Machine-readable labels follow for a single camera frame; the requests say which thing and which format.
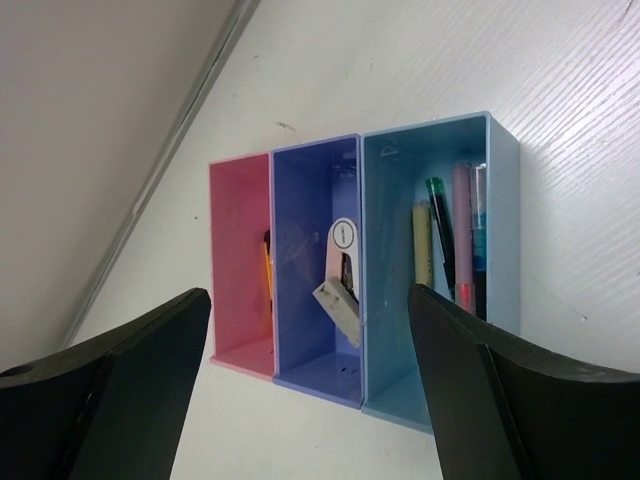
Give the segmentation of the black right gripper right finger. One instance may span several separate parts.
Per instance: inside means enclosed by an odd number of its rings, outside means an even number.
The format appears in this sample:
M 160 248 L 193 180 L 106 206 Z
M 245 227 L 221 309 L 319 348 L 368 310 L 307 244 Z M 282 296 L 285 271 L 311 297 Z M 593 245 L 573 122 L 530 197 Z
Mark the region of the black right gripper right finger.
M 409 289 L 446 479 L 636 479 L 639 376 L 579 361 Z

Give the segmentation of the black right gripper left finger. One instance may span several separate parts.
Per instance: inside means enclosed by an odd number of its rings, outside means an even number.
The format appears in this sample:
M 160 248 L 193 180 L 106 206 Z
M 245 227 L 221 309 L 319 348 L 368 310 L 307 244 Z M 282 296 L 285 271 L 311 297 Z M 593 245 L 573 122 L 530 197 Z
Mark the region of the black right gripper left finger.
M 170 477 L 210 316 L 194 288 L 1 374 L 4 479 Z

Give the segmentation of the grey eraser block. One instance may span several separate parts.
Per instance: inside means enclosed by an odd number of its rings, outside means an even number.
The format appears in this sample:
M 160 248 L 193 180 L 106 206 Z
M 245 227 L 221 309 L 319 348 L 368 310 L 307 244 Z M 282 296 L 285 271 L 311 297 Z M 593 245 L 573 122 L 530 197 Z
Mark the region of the grey eraser block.
M 354 348 L 359 348 L 359 305 L 338 277 L 327 278 L 313 292 L 313 297 Z

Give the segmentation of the yellow black utility knife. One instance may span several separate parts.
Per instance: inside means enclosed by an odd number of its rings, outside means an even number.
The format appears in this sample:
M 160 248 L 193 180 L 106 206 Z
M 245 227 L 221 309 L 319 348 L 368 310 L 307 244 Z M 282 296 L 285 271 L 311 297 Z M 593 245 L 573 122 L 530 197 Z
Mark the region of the yellow black utility knife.
M 265 264 L 265 275 L 267 285 L 267 295 L 269 304 L 269 322 L 273 324 L 273 278 L 272 278 L 272 261 L 271 261 L 271 232 L 266 230 L 262 240 L 262 255 Z

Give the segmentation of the green gel pen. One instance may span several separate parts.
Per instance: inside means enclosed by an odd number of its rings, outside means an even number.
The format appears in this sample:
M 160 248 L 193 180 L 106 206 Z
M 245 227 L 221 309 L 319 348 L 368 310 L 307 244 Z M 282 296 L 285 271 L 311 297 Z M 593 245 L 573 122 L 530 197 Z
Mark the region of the green gel pen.
M 447 288 L 452 300 L 455 299 L 455 250 L 454 237 L 446 204 L 444 184 L 441 178 L 431 177 L 426 180 L 429 201 L 436 221 L 440 240 L 444 272 Z

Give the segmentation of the pink highlighter pen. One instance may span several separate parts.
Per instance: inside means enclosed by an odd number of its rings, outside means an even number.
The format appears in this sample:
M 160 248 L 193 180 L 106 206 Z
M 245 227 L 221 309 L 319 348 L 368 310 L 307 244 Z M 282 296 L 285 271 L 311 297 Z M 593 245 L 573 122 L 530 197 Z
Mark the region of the pink highlighter pen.
M 455 301 L 462 309 L 475 313 L 473 282 L 473 243 L 469 168 L 457 165 L 453 170 L 453 222 L 455 249 Z

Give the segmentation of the blue green pen pack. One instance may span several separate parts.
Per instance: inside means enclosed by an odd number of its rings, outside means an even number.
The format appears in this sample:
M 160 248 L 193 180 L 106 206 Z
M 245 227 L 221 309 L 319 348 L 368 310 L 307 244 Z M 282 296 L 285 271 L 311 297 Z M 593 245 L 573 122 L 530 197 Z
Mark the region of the blue green pen pack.
M 487 318 L 486 164 L 479 164 L 470 169 L 470 188 L 476 315 L 485 320 Z

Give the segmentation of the yellow highlighter pen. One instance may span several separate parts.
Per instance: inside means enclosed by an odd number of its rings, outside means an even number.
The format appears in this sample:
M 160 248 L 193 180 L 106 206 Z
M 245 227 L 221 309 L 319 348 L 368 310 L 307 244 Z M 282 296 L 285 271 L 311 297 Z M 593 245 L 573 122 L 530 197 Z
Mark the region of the yellow highlighter pen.
M 430 207 L 425 200 L 412 208 L 414 273 L 415 281 L 427 287 L 433 286 L 432 234 Z

